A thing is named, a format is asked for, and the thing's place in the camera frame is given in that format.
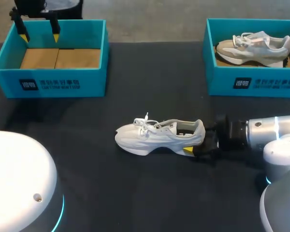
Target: shoe box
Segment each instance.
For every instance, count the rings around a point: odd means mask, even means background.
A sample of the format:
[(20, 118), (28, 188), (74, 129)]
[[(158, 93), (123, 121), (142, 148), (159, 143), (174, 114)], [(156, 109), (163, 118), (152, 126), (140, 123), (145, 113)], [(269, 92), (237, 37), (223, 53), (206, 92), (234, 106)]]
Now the shoe box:
[(271, 37), (290, 36), (290, 20), (209, 18), (203, 41), (203, 59), (208, 93), (220, 96), (290, 98), (290, 55), (284, 68), (257, 62), (233, 65), (216, 54), (216, 45), (233, 35), (264, 31)]
[(24, 21), (25, 42), (12, 25), (0, 51), (0, 86), (7, 98), (102, 97), (108, 63), (105, 20)]

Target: sneaker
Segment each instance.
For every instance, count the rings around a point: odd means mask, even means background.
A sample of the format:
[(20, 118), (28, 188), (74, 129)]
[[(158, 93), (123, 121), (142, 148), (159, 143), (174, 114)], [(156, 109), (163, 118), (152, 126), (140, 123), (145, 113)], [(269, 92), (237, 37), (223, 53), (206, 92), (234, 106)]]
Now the sneaker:
[(268, 36), (264, 31), (243, 33), (218, 44), (217, 53), (226, 61), (241, 65), (247, 61), (257, 61), (264, 66), (280, 67), (284, 65), (290, 53), (290, 36), (283, 39)]
[(116, 130), (116, 143), (135, 155), (146, 156), (159, 147), (166, 147), (179, 155), (193, 156), (184, 147), (198, 146), (205, 138), (201, 120), (195, 122), (171, 119), (163, 122), (136, 118), (133, 124)]

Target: black mechanism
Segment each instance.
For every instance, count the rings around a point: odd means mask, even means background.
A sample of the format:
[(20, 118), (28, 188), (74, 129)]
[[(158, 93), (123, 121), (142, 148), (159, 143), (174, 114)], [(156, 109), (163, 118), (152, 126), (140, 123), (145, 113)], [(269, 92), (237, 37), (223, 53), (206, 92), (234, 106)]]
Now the black mechanism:
[(55, 11), (45, 10), (45, 0), (14, 0), (16, 7), (13, 7), (10, 11), (11, 20), (15, 22), (17, 33), (19, 35), (25, 35), (27, 42), (30, 37), (24, 22), (21, 18), (22, 15), (29, 18), (45, 18), (50, 21), (53, 34), (60, 33), (60, 26), (58, 23), (57, 13)]
[(20, 15), (29, 18), (37, 18), (39, 13), (45, 9), (45, 0), (14, 0)]
[(203, 143), (193, 147), (193, 155), (216, 159), (221, 152), (246, 149), (246, 125), (245, 121), (229, 121), (226, 115), (218, 116), (214, 125), (206, 128)]

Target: concrete floor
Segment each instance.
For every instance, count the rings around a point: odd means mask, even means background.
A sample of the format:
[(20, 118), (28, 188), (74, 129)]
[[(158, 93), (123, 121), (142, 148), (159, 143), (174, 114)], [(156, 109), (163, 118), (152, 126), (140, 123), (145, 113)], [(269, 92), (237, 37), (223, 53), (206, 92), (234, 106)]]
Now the concrete floor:
[[(112, 42), (201, 41), (209, 17), (290, 19), (290, 0), (84, 0), (85, 19), (106, 19)], [(13, 0), (0, 0), (0, 42)]]

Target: table surface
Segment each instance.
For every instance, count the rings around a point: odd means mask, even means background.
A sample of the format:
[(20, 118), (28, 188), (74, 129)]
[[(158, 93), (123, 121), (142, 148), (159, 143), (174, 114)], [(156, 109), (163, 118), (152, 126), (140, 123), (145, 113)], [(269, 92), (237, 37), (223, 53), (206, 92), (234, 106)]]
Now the table surface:
[(210, 97), (202, 43), (112, 43), (104, 98), (7, 100), (0, 130), (50, 152), (66, 199), (64, 231), (261, 232), (254, 180), (260, 154), (225, 154), (215, 166), (170, 151), (120, 150), (115, 130), (136, 117), (162, 121), (290, 115), (290, 99)]

